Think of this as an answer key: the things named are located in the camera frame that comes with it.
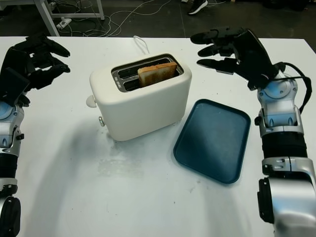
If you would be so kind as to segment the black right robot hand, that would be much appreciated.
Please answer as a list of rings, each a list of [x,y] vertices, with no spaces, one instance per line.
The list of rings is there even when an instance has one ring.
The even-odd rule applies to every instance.
[[[278,74],[257,36],[247,28],[218,27],[190,37],[194,44],[205,44],[197,54],[197,64],[226,74],[238,74],[250,90],[264,89]]]

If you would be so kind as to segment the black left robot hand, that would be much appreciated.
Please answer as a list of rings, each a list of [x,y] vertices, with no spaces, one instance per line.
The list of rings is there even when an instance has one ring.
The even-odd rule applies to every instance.
[[[25,91],[41,89],[51,85],[63,73],[71,71],[67,64],[53,54],[70,57],[70,52],[65,47],[49,39],[44,33],[38,33],[10,47],[1,69],[11,68],[27,79],[30,84]]]

